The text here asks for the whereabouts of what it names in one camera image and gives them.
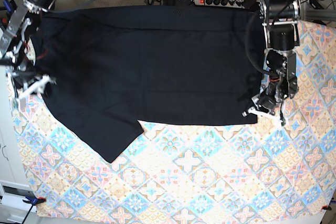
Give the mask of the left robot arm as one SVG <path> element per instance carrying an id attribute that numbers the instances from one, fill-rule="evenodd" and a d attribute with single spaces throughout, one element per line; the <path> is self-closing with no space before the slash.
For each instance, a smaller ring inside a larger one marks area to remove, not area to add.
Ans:
<path id="1" fill-rule="evenodd" d="M 245 54 L 252 66 L 269 77 L 268 84 L 261 86 L 257 95 L 252 97 L 253 105 L 243 112 L 243 116 L 254 114 L 273 120 L 274 125 L 282 127 L 286 123 L 283 106 L 287 99 L 298 93 L 296 76 L 296 52 L 300 45 L 298 20 L 300 0 L 257 0 L 259 10 L 249 19 L 245 35 Z M 261 67 L 250 55 L 250 32 L 254 21 L 262 21 L 266 49 Z"/>

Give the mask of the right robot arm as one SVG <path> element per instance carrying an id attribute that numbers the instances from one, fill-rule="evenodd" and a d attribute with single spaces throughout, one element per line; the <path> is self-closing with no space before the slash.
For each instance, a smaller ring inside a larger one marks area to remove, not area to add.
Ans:
<path id="1" fill-rule="evenodd" d="M 56 0 L 22 0 L 21 4 L 4 0 L 3 10 L 9 20 L 1 24 L 1 65 L 7 68 L 8 81 L 16 100 L 33 93 L 43 93 L 47 83 L 54 80 L 35 69 L 34 60 L 28 59 L 28 42 L 39 30 L 42 13 L 50 12 Z"/>

